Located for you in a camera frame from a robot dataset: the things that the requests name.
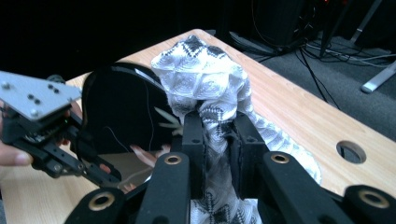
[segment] cable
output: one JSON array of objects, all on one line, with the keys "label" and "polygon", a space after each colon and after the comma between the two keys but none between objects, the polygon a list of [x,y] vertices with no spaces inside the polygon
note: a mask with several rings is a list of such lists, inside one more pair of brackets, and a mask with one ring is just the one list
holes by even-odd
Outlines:
[{"label": "cable", "polygon": [[335,106],[340,109],[340,107],[338,106],[338,104],[334,101],[334,99],[332,98],[332,95],[328,92],[327,88],[325,87],[325,85],[318,79],[317,76],[315,76],[314,71],[312,71],[311,66],[309,66],[308,61],[306,60],[305,56],[304,56],[304,51],[302,48],[299,48],[299,51],[301,53],[301,56],[303,57],[304,62],[301,61],[300,58],[298,58],[300,60],[300,62],[303,63],[303,65],[305,65],[305,67],[308,69],[309,73],[311,74],[311,77],[314,79],[315,85],[318,88],[318,91],[320,93],[320,95],[322,96],[322,99],[326,102],[329,103],[325,97],[325,95],[323,94],[323,91],[321,90],[321,87],[319,86],[318,82],[322,85],[323,89],[326,91],[326,93],[330,96],[330,98],[332,99],[332,101],[334,102]]},{"label": "cable", "polygon": [[[320,48],[312,46],[310,44],[306,44],[306,46],[309,47],[309,48],[312,48],[312,49],[320,49]],[[366,65],[375,66],[375,67],[387,67],[389,65],[388,64],[379,65],[379,64],[375,64],[375,63],[367,63],[367,61],[377,60],[377,59],[384,59],[384,58],[390,58],[390,57],[396,57],[396,54],[386,54],[386,55],[372,56],[372,57],[368,57],[368,58],[357,58],[355,56],[351,56],[349,54],[345,54],[345,53],[342,53],[342,52],[334,51],[334,50],[331,50],[331,49],[326,49],[325,51],[328,54],[332,55],[333,57],[346,59],[345,62],[354,61],[354,62],[364,63]]]}]

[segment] gray patterned fabric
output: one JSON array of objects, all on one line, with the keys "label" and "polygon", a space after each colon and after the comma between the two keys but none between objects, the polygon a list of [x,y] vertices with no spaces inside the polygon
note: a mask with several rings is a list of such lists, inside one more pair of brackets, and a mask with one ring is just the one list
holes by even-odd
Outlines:
[{"label": "gray patterned fabric", "polygon": [[320,183],[318,164],[271,121],[255,113],[248,74],[220,48],[191,35],[151,62],[173,113],[184,116],[197,110],[209,146],[205,198],[191,201],[191,223],[261,223],[256,200],[240,200],[233,190],[226,153],[227,124],[236,111],[248,115],[270,150],[289,153]]}]

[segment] mounting plate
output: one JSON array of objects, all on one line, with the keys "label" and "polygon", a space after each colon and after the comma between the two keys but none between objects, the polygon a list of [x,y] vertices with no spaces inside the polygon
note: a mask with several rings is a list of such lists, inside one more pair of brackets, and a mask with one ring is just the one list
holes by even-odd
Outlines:
[{"label": "mounting plate", "polygon": [[29,120],[39,120],[81,97],[81,89],[0,71],[0,99]]}]

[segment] round hole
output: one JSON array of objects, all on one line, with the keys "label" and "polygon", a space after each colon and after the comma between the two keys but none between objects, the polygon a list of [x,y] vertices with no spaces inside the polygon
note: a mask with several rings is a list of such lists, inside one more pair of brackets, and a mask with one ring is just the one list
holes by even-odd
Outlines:
[{"label": "round hole", "polygon": [[257,139],[250,136],[250,137],[247,138],[247,141],[248,141],[249,143],[254,143],[254,142],[257,142]]},{"label": "round hole", "polygon": [[289,158],[284,155],[281,155],[281,154],[274,154],[271,156],[271,159],[277,163],[288,163],[289,162]]},{"label": "round hole", "polygon": [[370,204],[373,207],[377,207],[377,208],[389,207],[388,200],[377,192],[367,189],[362,189],[359,191],[359,197],[361,198],[362,201],[364,201],[367,204]]},{"label": "round hole", "polygon": [[88,204],[92,211],[101,211],[109,207],[115,201],[114,195],[108,191],[96,194]]},{"label": "round hole", "polygon": [[338,154],[346,161],[353,163],[364,163],[366,153],[357,144],[349,141],[341,141],[336,146]]},{"label": "round hole", "polygon": [[165,158],[166,164],[176,165],[181,162],[181,158],[179,156],[168,156]]}]

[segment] wooden table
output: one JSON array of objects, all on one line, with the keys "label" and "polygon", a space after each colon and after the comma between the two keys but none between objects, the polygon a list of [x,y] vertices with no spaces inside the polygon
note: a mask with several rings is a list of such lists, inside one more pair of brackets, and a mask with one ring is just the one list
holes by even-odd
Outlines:
[{"label": "wooden table", "polygon": [[[225,50],[248,73],[255,111],[274,122],[311,151],[322,171],[322,187],[340,195],[350,185],[365,184],[396,197],[396,143],[354,120],[202,30],[192,30],[121,59],[150,67],[151,60],[188,35]],[[81,86],[85,76],[68,83]],[[366,161],[344,160],[336,146],[359,145]],[[82,177],[52,179],[31,167],[0,168],[8,223],[63,223],[78,201],[96,188]]]}]

